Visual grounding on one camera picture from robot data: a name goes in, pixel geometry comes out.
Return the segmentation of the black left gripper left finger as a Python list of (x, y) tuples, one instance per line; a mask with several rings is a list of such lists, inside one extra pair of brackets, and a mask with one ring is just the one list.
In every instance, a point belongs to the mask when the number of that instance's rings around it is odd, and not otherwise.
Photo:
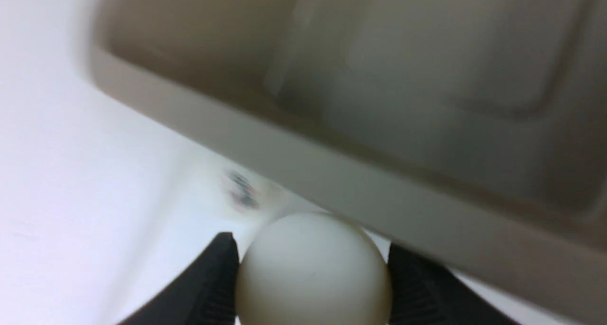
[(234, 325), (237, 242), (220, 232), (171, 284), (122, 325)]

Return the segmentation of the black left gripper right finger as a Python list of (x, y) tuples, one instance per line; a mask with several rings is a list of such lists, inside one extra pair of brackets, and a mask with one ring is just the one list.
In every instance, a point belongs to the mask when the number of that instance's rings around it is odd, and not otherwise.
[(515, 325), (446, 267), (391, 243), (390, 325)]

